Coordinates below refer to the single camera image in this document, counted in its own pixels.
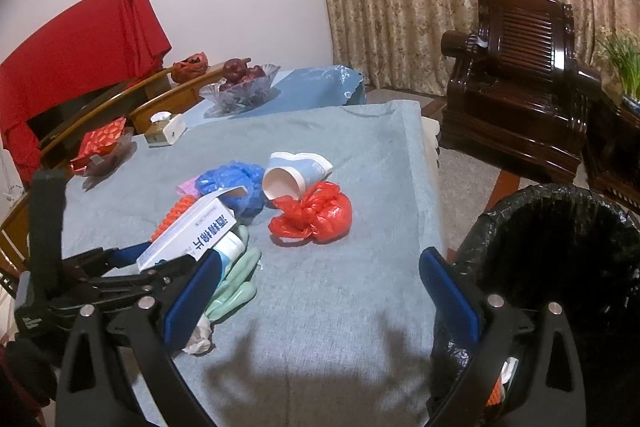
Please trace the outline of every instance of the white paper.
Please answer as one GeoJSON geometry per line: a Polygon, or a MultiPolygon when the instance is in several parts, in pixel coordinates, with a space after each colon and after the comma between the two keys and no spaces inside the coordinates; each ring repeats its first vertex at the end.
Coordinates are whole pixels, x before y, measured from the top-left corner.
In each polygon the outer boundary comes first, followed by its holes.
{"type": "Polygon", "coordinates": [[[206,315],[200,317],[196,328],[191,333],[191,337],[187,341],[187,345],[182,348],[185,353],[190,355],[200,355],[206,353],[211,347],[211,323],[206,315]]]}

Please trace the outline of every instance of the red cloth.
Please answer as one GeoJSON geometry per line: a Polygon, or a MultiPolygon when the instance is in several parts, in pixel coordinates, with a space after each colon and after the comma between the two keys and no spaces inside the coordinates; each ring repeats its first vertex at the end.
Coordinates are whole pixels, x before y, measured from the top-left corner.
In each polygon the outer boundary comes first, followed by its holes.
{"type": "Polygon", "coordinates": [[[40,163],[27,120],[101,87],[141,79],[171,49],[149,0],[82,0],[0,64],[0,131],[20,177],[40,163]]]}

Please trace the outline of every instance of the wooden armchair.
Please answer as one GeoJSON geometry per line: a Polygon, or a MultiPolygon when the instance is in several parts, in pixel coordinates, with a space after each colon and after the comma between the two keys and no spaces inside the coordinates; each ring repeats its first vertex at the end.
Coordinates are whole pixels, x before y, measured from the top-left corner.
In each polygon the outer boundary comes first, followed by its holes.
{"type": "Polygon", "coordinates": [[[447,31],[456,62],[441,145],[545,182],[572,182],[600,75],[574,58],[574,15],[557,0],[478,0],[478,34],[447,31]]]}

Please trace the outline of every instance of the white tissue box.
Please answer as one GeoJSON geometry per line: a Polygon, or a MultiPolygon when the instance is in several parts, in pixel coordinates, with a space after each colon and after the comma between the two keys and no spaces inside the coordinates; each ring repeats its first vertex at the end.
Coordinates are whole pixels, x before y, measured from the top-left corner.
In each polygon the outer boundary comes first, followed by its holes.
{"type": "Polygon", "coordinates": [[[145,132],[145,139],[149,147],[164,147],[173,145],[186,130],[184,118],[181,114],[176,114],[169,120],[153,122],[145,132]]]}
{"type": "Polygon", "coordinates": [[[138,257],[140,271],[163,261],[192,255],[197,261],[236,224],[231,210],[222,203],[220,191],[201,197],[164,230],[138,257]]]}

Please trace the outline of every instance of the wooden side table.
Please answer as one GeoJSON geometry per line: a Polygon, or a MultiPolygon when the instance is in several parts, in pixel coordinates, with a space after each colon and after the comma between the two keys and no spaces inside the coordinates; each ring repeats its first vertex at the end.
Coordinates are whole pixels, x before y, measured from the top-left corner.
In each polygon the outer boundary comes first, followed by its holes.
{"type": "Polygon", "coordinates": [[[589,186],[640,212],[640,116],[609,99],[591,107],[583,151],[589,186]]]}

